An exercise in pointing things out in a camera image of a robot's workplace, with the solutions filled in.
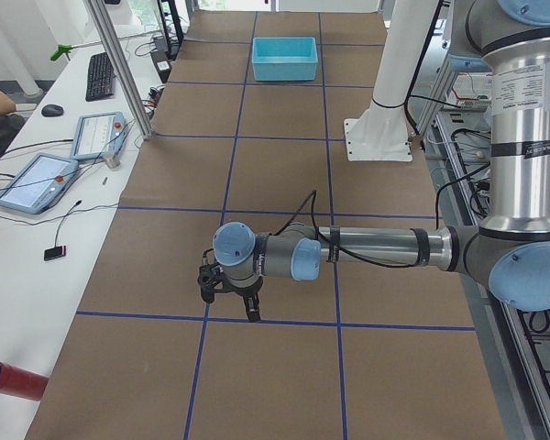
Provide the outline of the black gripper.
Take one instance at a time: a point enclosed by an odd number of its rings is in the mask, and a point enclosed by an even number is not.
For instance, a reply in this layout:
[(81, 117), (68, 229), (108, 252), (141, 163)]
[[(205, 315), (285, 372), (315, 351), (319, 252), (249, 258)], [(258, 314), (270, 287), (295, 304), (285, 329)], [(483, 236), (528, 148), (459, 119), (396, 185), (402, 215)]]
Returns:
[(247, 319), (249, 322), (261, 320), (259, 308), (259, 290), (262, 278), (251, 283), (249, 287), (237, 287), (226, 276), (217, 261), (210, 263), (206, 249), (202, 254), (202, 265), (199, 267), (197, 283), (201, 289), (201, 297), (206, 303), (213, 303), (218, 293), (234, 292), (243, 298)]

